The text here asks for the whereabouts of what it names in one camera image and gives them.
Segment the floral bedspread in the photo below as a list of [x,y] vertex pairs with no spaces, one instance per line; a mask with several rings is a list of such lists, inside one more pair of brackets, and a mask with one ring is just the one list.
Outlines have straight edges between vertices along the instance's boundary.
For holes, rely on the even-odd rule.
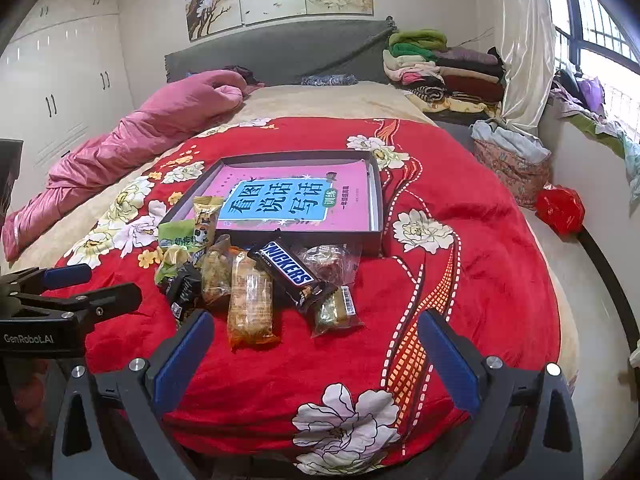
[[558,358],[558,306],[546,265],[513,197],[444,130],[403,120],[281,118],[219,126],[187,140],[126,186],[58,265],[94,268],[82,290],[133,281],[140,309],[96,326],[93,372],[148,357],[175,333],[153,274],[157,225],[220,157],[373,152],[384,195],[383,254],[364,258],[353,299],[364,328],[311,339],[292,308],[274,310],[282,341],[232,352],[226,313],[180,408],[165,416],[183,445],[208,454],[276,451],[308,474],[357,474],[420,453],[465,415],[417,339],[436,308],[483,354],[541,368]]

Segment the tile floor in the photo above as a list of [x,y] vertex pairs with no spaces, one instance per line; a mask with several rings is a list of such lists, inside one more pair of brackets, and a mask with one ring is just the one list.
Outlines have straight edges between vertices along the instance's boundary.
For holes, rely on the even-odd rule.
[[638,421],[625,334],[610,295],[580,243],[562,241],[534,212],[522,211],[574,313],[580,372],[573,400],[584,480],[597,480],[616,461]]

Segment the white flower print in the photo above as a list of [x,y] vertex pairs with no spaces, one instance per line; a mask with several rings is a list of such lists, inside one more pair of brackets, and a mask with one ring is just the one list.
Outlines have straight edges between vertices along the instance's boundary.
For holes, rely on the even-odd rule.
[[117,230],[138,216],[138,209],[145,203],[145,196],[155,186],[149,176],[139,176],[127,184],[109,206],[107,212],[98,219],[98,225],[109,230]]
[[348,137],[347,148],[373,153],[380,171],[385,168],[392,170],[402,168],[404,162],[411,158],[408,153],[396,152],[395,146],[387,146],[382,139],[377,137],[369,137],[368,139],[364,135]]
[[400,213],[394,222],[394,237],[404,244],[404,252],[422,247],[431,254],[438,249],[448,249],[453,243],[453,229],[433,218],[424,211],[411,209],[409,214]]
[[146,247],[158,240],[158,224],[166,215],[166,205],[159,200],[149,202],[149,214],[125,225],[113,235],[113,246],[122,249],[124,258],[134,247]]
[[247,128],[249,126],[266,126],[271,121],[273,121],[273,119],[270,119],[268,117],[263,117],[259,119],[252,119],[251,121],[245,121],[244,123],[221,124],[220,126],[210,128],[206,132],[202,132],[201,134],[196,135],[196,137],[209,137],[209,136],[212,136],[213,134],[222,134],[227,130],[230,130],[231,128]]
[[367,390],[355,407],[348,389],[330,384],[322,406],[303,404],[293,418],[301,430],[293,444],[313,451],[297,457],[296,467],[306,474],[346,475],[376,469],[386,456],[383,448],[398,441],[398,407],[391,393]]
[[65,253],[65,257],[71,253],[67,265],[87,264],[92,269],[100,265],[100,255],[107,254],[113,249],[113,232],[102,230],[99,227],[90,231],[87,236],[77,241]]
[[195,180],[202,175],[202,170],[204,170],[204,162],[202,161],[194,162],[188,166],[176,166],[164,176],[162,183],[174,184],[185,180]]

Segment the gray headboard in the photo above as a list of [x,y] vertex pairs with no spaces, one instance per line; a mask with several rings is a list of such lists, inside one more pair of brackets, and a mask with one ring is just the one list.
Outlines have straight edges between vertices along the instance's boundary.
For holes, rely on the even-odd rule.
[[382,51],[395,31],[390,16],[385,21],[312,20],[250,28],[168,54],[166,80],[240,65],[267,86],[299,84],[304,75],[341,73],[387,83]]

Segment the open shallow box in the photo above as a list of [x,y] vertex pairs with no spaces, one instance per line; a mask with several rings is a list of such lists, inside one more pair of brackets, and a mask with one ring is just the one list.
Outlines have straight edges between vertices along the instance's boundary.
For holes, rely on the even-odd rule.
[[314,247],[355,243],[378,256],[382,240],[382,188],[370,152],[319,150],[221,158],[162,219],[193,217],[193,198],[223,196],[216,237],[251,247],[280,228],[289,244]]

